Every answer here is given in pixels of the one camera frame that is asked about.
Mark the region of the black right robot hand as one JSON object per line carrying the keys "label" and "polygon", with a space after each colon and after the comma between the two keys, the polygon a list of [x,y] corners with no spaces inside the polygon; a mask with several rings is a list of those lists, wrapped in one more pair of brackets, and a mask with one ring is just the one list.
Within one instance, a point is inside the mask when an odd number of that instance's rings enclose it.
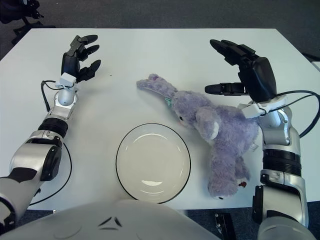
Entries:
{"label": "black right robot hand", "polygon": [[245,44],[211,39],[210,45],[230,65],[237,65],[240,82],[207,85],[205,93],[224,96],[250,96],[254,102],[267,102],[277,94],[276,79],[269,60],[258,56]]}

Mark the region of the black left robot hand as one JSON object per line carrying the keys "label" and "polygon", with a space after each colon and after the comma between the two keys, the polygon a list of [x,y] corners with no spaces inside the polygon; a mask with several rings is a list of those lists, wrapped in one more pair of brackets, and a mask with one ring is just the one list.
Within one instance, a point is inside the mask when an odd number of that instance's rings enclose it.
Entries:
{"label": "black left robot hand", "polygon": [[95,42],[98,36],[95,34],[80,37],[76,35],[70,43],[70,49],[62,56],[61,74],[67,73],[76,78],[76,83],[92,79],[101,65],[101,60],[94,61],[89,67],[80,68],[80,62],[85,61],[89,55],[96,52],[98,44],[86,48]]}

